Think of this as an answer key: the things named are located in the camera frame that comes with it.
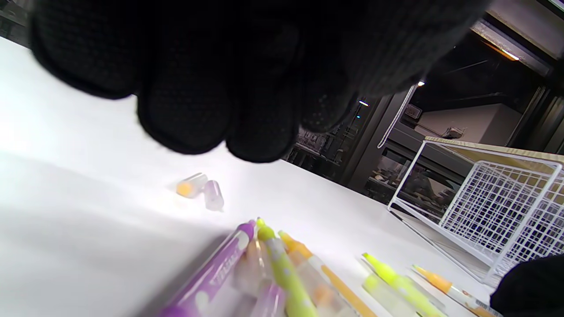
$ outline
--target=orange marker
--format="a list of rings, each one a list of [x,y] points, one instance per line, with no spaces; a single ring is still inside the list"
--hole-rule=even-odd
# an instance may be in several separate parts
[[[351,289],[343,282],[333,271],[331,271],[325,263],[321,261],[316,255],[311,253],[311,251],[301,242],[292,239],[287,233],[280,231],[278,232],[280,238],[288,248],[288,253],[292,254],[297,252],[304,258],[309,265],[313,267],[314,270],[320,273],[322,278],[333,285],[339,294],[344,298],[350,306],[356,311],[361,317],[377,317],[376,314],[368,308],[368,306],[353,292]]]
[[[452,286],[452,283],[447,281],[443,277],[435,273],[426,271],[416,265],[413,266],[413,270],[423,276],[429,282],[429,284],[435,286],[441,292],[445,293],[447,296],[455,300],[457,303],[473,312],[474,315],[479,317],[503,317],[499,312],[495,311],[487,304],[470,295],[468,292]]]

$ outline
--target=ceiling light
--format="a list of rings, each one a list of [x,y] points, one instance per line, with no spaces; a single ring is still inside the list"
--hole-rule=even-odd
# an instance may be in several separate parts
[[[502,52],[506,53],[506,54],[510,57],[510,59],[519,60],[519,57],[517,57],[517,56],[511,54],[510,52],[507,52],[507,51],[504,50],[504,49],[500,49],[500,50],[501,50]]]

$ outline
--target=yellow-green marker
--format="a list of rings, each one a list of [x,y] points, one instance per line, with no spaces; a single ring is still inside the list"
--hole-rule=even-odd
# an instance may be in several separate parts
[[[274,230],[266,225],[260,227],[258,239],[266,244],[274,278],[286,291],[288,317],[317,317],[317,310],[307,295],[290,258],[286,255],[282,241],[276,238]]]
[[[446,315],[436,308],[427,296],[419,292],[405,276],[397,274],[389,265],[376,260],[375,257],[368,253],[363,253],[362,256],[372,266],[374,273],[403,296],[403,298],[413,305],[422,316],[446,317]]]
[[[266,223],[262,218],[257,218],[257,227],[260,229],[262,227],[266,227]]]

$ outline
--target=orange marker cap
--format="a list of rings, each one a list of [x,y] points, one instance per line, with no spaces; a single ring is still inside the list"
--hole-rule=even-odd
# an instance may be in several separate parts
[[[423,277],[425,277],[427,279],[429,284],[431,284],[432,286],[435,286],[441,292],[446,294],[451,289],[452,283],[450,281],[446,280],[445,278],[443,278],[442,276],[437,275],[435,273],[431,273],[431,272],[424,270],[423,268],[416,266],[416,265],[414,265],[413,268],[419,274],[423,275]]]
[[[286,232],[279,231],[278,235],[280,236],[280,238],[288,248],[288,253],[297,251],[300,252],[302,256],[306,259],[309,259],[313,256],[313,253],[311,253],[311,251],[309,251],[309,249],[303,243],[292,239],[292,237],[290,237],[290,235],[287,234]]]

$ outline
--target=window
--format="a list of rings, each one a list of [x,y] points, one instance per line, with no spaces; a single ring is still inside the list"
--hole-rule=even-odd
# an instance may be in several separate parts
[[[388,204],[405,176],[411,160],[390,150],[384,154],[365,185],[365,195]],[[438,223],[461,186],[442,174],[416,164],[406,179],[399,197],[419,207],[422,214]]]

